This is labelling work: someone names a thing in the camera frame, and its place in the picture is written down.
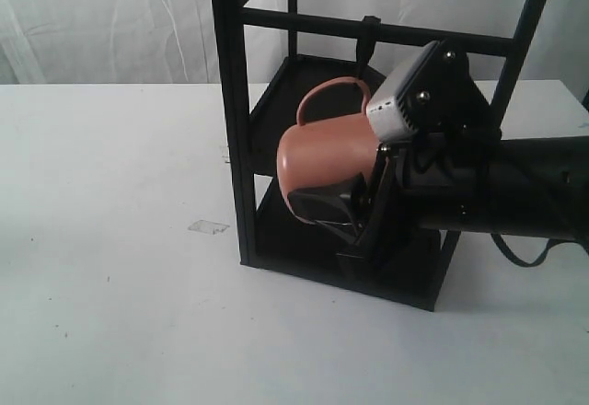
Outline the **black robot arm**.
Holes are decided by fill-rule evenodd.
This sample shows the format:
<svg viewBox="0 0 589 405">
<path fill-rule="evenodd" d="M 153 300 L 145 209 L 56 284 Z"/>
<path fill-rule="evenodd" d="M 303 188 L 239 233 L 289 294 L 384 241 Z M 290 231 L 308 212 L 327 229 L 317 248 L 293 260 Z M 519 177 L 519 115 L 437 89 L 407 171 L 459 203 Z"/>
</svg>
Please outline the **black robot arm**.
<svg viewBox="0 0 589 405">
<path fill-rule="evenodd" d="M 357 86 L 360 109 L 309 121 L 308 92 L 277 148 L 280 192 L 298 220 L 369 260 L 422 228 L 487 233 L 522 268 L 506 236 L 587 246 L 587 138 L 504 139 L 454 43 L 426 44 L 376 91 L 353 76 L 331 84 Z"/>
</svg>

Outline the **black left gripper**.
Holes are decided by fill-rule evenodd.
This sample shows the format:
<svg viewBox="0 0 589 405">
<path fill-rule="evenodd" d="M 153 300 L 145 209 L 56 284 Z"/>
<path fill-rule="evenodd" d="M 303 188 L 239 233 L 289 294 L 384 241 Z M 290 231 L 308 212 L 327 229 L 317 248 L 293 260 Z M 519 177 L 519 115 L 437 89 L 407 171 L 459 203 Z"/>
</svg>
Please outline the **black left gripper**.
<svg viewBox="0 0 589 405">
<path fill-rule="evenodd" d="M 350 246 L 338 257 L 349 272 L 352 261 L 375 260 L 376 250 L 392 240 L 407 242 L 401 226 L 417 220 L 409 200 L 454 198 L 471 192 L 482 166 L 483 151 L 474 145 L 483 138 L 499 139 L 488 101 L 469 74 L 467 55 L 458 48 L 441 49 L 444 96 L 440 124 L 412 137 L 377 148 L 369 179 L 362 174 L 321 187 L 288 193 L 295 216 L 321 226 Z"/>
</svg>

